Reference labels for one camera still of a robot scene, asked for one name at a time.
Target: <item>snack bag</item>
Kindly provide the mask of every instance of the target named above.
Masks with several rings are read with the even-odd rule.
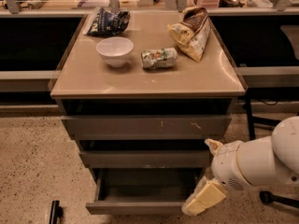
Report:
[[[128,27],[130,18],[129,11],[108,12],[100,7],[91,15],[83,34],[92,36],[121,34]]]
[[[211,30],[207,12],[203,7],[188,7],[183,14],[182,22],[167,25],[168,33],[181,51],[200,62]]]

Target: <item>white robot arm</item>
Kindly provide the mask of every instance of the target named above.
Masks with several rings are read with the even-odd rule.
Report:
[[[221,146],[211,169],[227,189],[299,187],[299,117],[281,121],[271,136]]]

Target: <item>white bowl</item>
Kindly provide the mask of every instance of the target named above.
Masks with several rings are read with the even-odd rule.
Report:
[[[129,60],[134,44],[123,37],[104,39],[96,45],[96,50],[105,63],[113,67],[121,67]]]

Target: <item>floor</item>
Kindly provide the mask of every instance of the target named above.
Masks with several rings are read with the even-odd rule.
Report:
[[[293,113],[261,114],[285,119]],[[258,137],[271,133],[257,127]],[[0,223],[49,223],[50,206],[60,200],[61,223],[298,223],[299,211],[279,203],[263,205],[259,191],[299,199],[299,188],[260,187],[230,192],[218,205],[197,217],[91,216],[85,203],[92,202],[95,184],[81,163],[74,141],[68,137],[60,114],[53,106],[18,111],[0,108]],[[233,115],[223,142],[249,140],[245,114]]]

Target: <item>drawer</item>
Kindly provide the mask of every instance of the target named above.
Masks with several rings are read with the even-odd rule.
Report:
[[[179,214],[203,169],[104,169],[99,171],[92,215]]]
[[[84,141],[79,156],[87,168],[208,167],[203,140]]]
[[[75,140],[222,138],[230,115],[64,116]]]

